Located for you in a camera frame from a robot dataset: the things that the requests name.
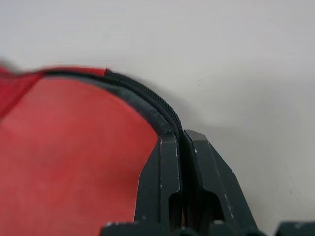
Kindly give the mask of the red table tennis paddle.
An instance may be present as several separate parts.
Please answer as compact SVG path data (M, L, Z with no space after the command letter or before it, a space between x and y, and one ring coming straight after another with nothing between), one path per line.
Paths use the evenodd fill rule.
M131 222L157 139L110 92L40 80L0 120L0 236L97 236Z

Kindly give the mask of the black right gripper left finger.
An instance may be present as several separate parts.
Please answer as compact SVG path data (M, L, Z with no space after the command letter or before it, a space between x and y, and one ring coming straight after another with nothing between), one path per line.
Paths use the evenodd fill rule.
M179 148L172 132L158 137L139 176L134 221L154 222L161 230L182 224Z

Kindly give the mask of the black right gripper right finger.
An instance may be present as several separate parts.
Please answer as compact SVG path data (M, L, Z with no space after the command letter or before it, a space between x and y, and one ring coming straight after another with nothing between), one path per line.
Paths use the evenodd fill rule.
M186 147L192 150L192 167L196 170L200 190L214 196L213 205L230 226L256 226L238 180L210 144L205 135L192 130L184 132Z

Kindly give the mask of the black clear paddle case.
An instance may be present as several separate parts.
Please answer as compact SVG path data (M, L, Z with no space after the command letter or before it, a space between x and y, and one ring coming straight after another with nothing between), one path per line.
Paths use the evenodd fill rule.
M178 141L181 125L171 108L155 93L137 81L107 69L57 67L30 72L14 72L0 65L0 120L9 114L19 101L43 79L76 80L110 92L133 108L155 131L157 138L172 132ZM118 224L144 226L146 235L159 232L159 225L154 222L109 222L101 227L115 227Z

